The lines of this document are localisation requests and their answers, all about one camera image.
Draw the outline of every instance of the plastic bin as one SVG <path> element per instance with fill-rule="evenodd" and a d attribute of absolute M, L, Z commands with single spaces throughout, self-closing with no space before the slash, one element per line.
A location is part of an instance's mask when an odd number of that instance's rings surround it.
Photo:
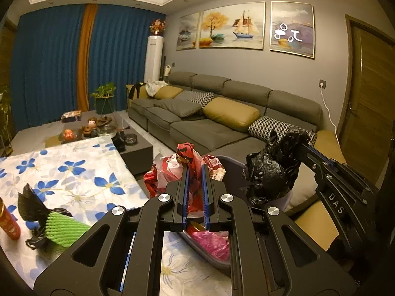
<path fill-rule="evenodd" d="M 216 156 L 222 165 L 224 166 L 226 173 L 222 182 L 225 184 L 226 191 L 236 197 L 243 199 L 248 205 L 251 205 L 244 194 L 240 191 L 240 188 L 247 187 L 251 183 L 244 180 L 242 177 L 242 171 L 244 164 L 238 162 L 237 160 L 227 157 L 227 156 Z M 273 206 L 276 206 L 282 211 L 285 210 L 287 205 L 290 203 L 292 197 L 292 192 L 290 191 L 287 195 L 282 198 L 276 199 L 271 202 Z M 192 239 L 185 231 L 179 233 L 180 236 L 208 263 L 213 265 L 223 274 L 230 277 L 230 261 L 224 262 L 218 260 L 211 256 L 201 245 L 199 245 L 194 239 Z"/>

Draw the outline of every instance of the coffee table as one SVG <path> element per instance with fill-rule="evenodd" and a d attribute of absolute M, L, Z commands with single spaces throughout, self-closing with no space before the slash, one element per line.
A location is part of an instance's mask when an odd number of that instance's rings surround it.
<path fill-rule="evenodd" d="M 117 112 L 108 115 L 109 117 L 115 119 L 119 124 L 119 127 L 123 125 L 129 125 L 127 122 L 123 121 L 123 118 L 118 115 Z M 63 130 L 66 129 L 79 129 L 82 126 L 88 125 L 88 119 L 91 117 L 100 118 L 100 115 L 96 114 L 95 111 L 87 111 L 81 113 L 81 121 L 66 122 L 63 125 Z M 142 135 L 140 135 L 133 128 L 128 128 L 124 130 L 125 134 L 134 133 L 137 136 L 137 143 L 132 146 L 125 146 L 126 151 L 120 152 L 122 159 L 124 160 L 126 166 L 132 175 L 138 175 L 143 172 L 147 172 L 151 169 L 154 160 L 154 150 L 153 145 L 147 141 Z"/>

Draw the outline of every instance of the red can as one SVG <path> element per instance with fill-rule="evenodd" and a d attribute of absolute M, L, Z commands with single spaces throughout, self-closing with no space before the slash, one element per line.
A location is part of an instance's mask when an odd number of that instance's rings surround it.
<path fill-rule="evenodd" d="M 13 219 L 11 213 L 4 205 L 4 201 L 0 197 L 1 213 L 0 213 L 0 227 L 7 233 L 12 240 L 18 240 L 20 237 L 20 227 Z"/>

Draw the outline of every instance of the green plant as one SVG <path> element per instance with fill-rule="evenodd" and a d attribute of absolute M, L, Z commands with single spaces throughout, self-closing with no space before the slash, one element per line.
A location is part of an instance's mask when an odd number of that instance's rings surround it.
<path fill-rule="evenodd" d="M 105 84 L 104 86 L 100 86 L 99 88 L 96 89 L 96 92 L 93 92 L 90 94 L 90 96 L 94 98 L 109 98 L 110 96 L 114 95 L 114 91 L 116 89 L 116 86 L 113 82 L 109 82 Z"/>

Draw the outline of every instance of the white tower air conditioner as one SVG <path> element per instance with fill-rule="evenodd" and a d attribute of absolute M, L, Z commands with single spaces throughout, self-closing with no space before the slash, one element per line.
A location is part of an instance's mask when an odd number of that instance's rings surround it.
<path fill-rule="evenodd" d="M 160 63 L 163 49 L 163 37 L 148 37 L 147 55 L 145 56 L 144 82 L 159 80 Z"/>

